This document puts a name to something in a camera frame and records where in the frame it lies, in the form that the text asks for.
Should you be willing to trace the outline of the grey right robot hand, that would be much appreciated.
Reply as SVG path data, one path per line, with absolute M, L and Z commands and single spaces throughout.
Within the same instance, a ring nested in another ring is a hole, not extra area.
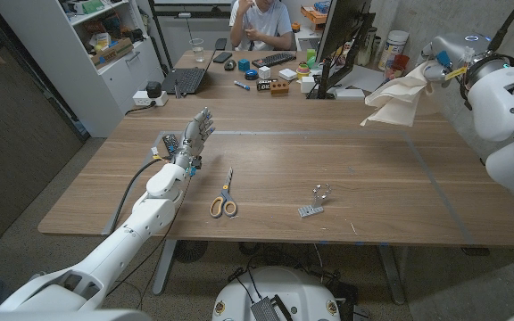
M 436 36 L 421 50 L 417 65 L 432 61 L 424 68 L 423 75 L 430 82 L 443 83 L 449 72 L 464 66 L 470 68 L 485 58 L 491 40 L 477 33 Z

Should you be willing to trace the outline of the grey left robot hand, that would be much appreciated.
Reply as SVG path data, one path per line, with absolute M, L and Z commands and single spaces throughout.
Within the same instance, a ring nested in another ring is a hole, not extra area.
M 204 143 L 215 130 L 212 125 L 212 115 L 207 107 L 204 107 L 186 126 L 178 143 L 178 149 L 173 156 L 172 163 L 183 169 L 191 166 L 191 163 L 200 157 Z

